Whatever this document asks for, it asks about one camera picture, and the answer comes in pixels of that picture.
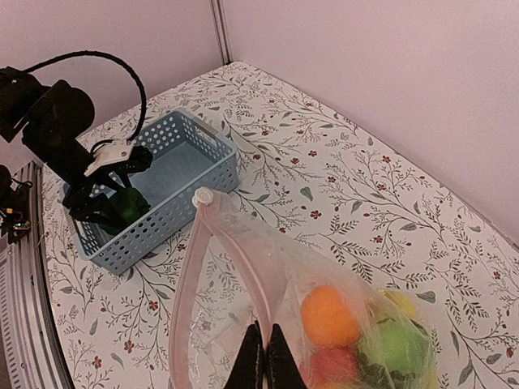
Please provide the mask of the red toy apple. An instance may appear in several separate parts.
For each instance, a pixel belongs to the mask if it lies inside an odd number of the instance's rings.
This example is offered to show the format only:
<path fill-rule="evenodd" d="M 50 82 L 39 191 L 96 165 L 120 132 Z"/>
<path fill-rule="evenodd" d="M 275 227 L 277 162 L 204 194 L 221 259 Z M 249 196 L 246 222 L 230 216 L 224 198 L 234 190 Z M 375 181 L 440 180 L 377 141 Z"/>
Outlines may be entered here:
<path fill-rule="evenodd" d="M 351 348 L 320 348 L 310 357 L 309 383 L 350 383 L 359 377 L 358 362 Z"/>

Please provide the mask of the clear zip top bag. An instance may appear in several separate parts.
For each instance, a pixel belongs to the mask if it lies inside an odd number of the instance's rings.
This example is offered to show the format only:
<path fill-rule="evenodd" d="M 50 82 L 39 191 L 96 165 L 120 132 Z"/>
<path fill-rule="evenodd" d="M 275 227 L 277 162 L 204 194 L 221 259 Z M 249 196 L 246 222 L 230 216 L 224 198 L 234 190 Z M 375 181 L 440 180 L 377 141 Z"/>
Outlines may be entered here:
<path fill-rule="evenodd" d="M 431 331 L 419 315 L 407 318 L 379 290 L 253 216 L 240 212 L 220 191 L 198 189 L 192 198 L 195 221 L 176 294 L 169 333 L 169 373 L 175 388 L 226 388 L 247 328 L 259 323 L 266 350 L 272 326 L 281 326 L 307 388 L 434 388 L 435 350 Z M 337 288 L 370 335 L 387 319 L 409 320 L 430 341 L 425 370 L 389 373 L 370 364 L 357 348 L 359 377 L 350 383 L 309 383 L 309 361 L 320 347 L 304 331 L 301 304 L 320 285 Z"/>

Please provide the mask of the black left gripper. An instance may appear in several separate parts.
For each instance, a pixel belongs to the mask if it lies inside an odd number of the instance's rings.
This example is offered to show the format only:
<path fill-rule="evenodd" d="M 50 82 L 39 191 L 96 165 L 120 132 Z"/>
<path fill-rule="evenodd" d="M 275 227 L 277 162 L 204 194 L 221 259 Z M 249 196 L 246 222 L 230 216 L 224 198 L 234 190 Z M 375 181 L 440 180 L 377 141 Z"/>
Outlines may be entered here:
<path fill-rule="evenodd" d="M 96 172 L 85 177 L 86 168 L 94 161 L 93 156 L 75 139 L 66 135 L 53 135 L 53 171 L 68 185 L 69 190 L 62 204 L 71 216 L 82 222 L 102 224 L 112 229 L 122 229 L 126 221 L 105 194 L 91 197 L 95 185 L 121 190 L 122 186 L 106 172 Z"/>

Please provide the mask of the yellow toy banana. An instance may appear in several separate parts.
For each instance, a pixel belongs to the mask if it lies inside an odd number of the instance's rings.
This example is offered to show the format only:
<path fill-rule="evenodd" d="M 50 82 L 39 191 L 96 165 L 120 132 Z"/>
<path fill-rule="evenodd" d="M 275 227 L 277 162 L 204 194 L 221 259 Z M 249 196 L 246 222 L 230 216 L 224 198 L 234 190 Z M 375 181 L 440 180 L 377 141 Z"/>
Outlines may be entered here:
<path fill-rule="evenodd" d="M 398 309 L 409 319 L 417 319 L 418 311 L 412 301 L 403 293 L 389 289 L 380 289 L 379 292 L 395 304 Z"/>

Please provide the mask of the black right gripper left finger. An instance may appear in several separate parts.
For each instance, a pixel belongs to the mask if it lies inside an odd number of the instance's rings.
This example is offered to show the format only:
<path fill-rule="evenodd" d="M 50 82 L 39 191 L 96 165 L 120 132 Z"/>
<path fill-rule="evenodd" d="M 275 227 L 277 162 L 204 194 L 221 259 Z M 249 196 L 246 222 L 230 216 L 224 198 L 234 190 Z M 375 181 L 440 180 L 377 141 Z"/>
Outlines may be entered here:
<path fill-rule="evenodd" d="M 243 337 L 226 389 L 261 389 L 264 380 L 264 344 L 260 324 L 251 324 Z"/>

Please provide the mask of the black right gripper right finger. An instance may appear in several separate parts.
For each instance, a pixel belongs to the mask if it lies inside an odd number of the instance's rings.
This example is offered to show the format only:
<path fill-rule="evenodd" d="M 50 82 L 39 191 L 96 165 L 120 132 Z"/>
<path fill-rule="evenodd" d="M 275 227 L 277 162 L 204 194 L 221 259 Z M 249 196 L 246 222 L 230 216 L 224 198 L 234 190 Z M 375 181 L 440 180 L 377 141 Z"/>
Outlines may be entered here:
<path fill-rule="evenodd" d="M 268 389 L 307 389 L 295 363 L 281 326 L 272 326 L 266 350 Z"/>

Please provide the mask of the green toy watermelon ball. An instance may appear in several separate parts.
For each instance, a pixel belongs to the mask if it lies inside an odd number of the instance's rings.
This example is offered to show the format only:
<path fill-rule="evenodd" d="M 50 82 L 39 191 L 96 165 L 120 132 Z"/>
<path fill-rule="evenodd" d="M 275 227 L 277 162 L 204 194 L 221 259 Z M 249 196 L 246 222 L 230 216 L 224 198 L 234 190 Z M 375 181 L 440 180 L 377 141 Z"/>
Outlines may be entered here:
<path fill-rule="evenodd" d="M 387 319 L 374 326 L 370 335 L 362 337 L 358 351 L 370 364 L 382 365 L 389 373 L 419 375 L 425 370 L 430 354 L 427 334 L 409 320 Z"/>

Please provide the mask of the green toy bell pepper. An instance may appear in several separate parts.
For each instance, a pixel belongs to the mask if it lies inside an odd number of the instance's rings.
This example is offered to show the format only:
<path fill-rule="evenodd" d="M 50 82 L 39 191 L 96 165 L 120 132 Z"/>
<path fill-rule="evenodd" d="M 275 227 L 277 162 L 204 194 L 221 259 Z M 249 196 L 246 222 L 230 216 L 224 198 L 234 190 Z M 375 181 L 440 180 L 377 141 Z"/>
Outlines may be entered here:
<path fill-rule="evenodd" d="M 113 224 L 99 225 L 102 230 L 112 236 L 118 235 L 151 209 L 150 203 L 134 187 L 119 190 L 109 197 L 109 201 L 124 220 L 123 225 L 119 227 L 115 227 Z"/>

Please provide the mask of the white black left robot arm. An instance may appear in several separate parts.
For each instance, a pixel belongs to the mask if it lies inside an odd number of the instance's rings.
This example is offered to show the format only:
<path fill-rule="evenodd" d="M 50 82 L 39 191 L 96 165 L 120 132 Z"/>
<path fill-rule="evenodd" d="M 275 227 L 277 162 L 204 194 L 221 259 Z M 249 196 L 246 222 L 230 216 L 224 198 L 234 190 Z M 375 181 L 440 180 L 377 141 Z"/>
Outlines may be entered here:
<path fill-rule="evenodd" d="M 9 143 L 21 134 L 22 143 L 69 186 L 62 203 L 74 219 L 121 229 L 126 222 L 108 197 L 90 195 L 95 185 L 121 186 L 107 173 L 85 175 L 94 157 L 76 140 L 94 113 L 90 97 L 64 80 L 47 87 L 29 73 L 1 69 L 1 136 Z"/>

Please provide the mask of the orange toy orange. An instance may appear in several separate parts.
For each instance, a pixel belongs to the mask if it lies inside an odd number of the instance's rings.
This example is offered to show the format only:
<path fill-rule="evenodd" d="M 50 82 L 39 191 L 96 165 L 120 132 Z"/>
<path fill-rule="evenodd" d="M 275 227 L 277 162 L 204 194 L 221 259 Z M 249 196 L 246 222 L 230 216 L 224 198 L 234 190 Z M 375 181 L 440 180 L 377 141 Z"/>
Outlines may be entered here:
<path fill-rule="evenodd" d="M 320 348 L 348 347 L 360 339 L 362 330 L 340 291 L 320 285 L 301 304 L 307 338 Z"/>

